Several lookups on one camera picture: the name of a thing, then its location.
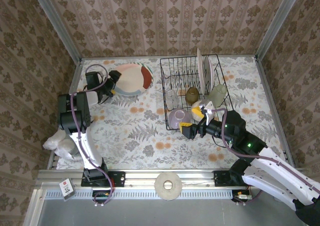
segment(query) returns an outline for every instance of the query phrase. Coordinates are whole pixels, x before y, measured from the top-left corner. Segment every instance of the wall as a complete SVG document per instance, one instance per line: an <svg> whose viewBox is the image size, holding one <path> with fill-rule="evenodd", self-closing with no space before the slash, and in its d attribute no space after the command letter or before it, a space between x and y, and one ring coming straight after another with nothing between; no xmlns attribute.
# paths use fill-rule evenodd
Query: wall
<svg viewBox="0 0 320 226"><path fill-rule="evenodd" d="M82 57L254 54L282 0L51 0Z"/></svg>
<svg viewBox="0 0 320 226"><path fill-rule="evenodd" d="M320 181L320 0L297 0L262 60L294 160Z"/></svg>
<svg viewBox="0 0 320 226"><path fill-rule="evenodd" d="M37 0L0 0L0 225L21 225L74 73Z"/></svg>

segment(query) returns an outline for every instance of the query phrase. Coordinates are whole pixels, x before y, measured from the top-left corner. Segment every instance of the ceramic plate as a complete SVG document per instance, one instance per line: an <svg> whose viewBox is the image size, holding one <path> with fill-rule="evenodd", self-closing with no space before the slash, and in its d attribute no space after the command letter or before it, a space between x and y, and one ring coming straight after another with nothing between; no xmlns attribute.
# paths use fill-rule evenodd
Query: ceramic plate
<svg viewBox="0 0 320 226"><path fill-rule="evenodd" d="M205 56L204 58L203 67L205 73L205 88L208 90L208 93L210 93L215 85L215 71L214 67L212 66L211 60L208 56Z"/></svg>
<svg viewBox="0 0 320 226"><path fill-rule="evenodd" d="M198 73L199 73L199 80L200 80L200 90L202 95L205 94L206 84L205 84L205 77L204 77L204 70L203 70L203 62L202 62L202 55L200 49L197 48L196 55L198 57Z"/></svg>
<svg viewBox="0 0 320 226"><path fill-rule="evenodd" d="M114 90L124 96L135 96L144 92L154 80L152 71L142 63L122 64L115 70L122 75Z"/></svg>

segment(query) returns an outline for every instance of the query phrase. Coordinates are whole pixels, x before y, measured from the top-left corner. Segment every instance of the green glass cup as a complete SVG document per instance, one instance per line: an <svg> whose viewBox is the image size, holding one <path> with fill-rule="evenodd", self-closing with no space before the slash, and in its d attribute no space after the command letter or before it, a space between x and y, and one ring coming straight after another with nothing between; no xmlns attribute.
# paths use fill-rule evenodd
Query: green glass cup
<svg viewBox="0 0 320 226"><path fill-rule="evenodd" d="M220 107L222 102L224 102L225 96L227 93L227 88L225 85L219 84L216 85L213 90L210 92L208 99L212 101L214 107Z"/></svg>
<svg viewBox="0 0 320 226"><path fill-rule="evenodd" d="M195 87L190 87L189 90L185 94L185 101L192 105L196 101L199 100L199 91Z"/></svg>

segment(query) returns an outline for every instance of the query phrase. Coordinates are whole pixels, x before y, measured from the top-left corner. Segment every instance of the tape roll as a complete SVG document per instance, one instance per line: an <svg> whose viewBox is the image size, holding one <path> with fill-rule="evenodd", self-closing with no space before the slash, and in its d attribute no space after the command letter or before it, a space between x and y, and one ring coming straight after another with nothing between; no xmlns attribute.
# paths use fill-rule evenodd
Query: tape roll
<svg viewBox="0 0 320 226"><path fill-rule="evenodd" d="M166 189L165 182L171 182L172 188ZM158 196L165 200L173 200L179 197L182 191L182 182L179 176L173 172L163 172L155 180L155 189Z"/></svg>

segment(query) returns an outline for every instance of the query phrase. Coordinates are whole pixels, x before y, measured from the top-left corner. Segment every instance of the black wire dish rack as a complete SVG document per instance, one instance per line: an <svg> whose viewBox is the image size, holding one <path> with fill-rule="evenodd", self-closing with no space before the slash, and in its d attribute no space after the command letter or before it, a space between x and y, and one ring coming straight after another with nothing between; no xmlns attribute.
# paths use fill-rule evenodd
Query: black wire dish rack
<svg viewBox="0 0 320 226"><path fill-rule="evenodd" d="M224 78L224 73L221 68L218 55L203 55L202 61L204 62L205 56L208 56L211 64L214 68L214 85L223 84L226 87L226 95L223 103L218 108L226 108L228 111L233 110L233 104L229 94L229 90ZM191 115L192 106L186 103L186 92L190 87L196 87L199 91L199 100L203 100L208 97L210 93L210 82L205 81L205 93L201 93L199 72L198 72L198 58L197 56L186 57L174 57L174 58L162 58L160 59L161 68L161 80L163 91L163 105L165 115L165 126L167 130L179 130L172 129L168 122L168 116L170 111L176 108L182 108L188 111ZM203 70L204 78L210 71ZM173 108L168 108L166 99L166 91L173 90L178 96L178 104ZM221 121L223 112L216 113L215 119Z"/></svg>

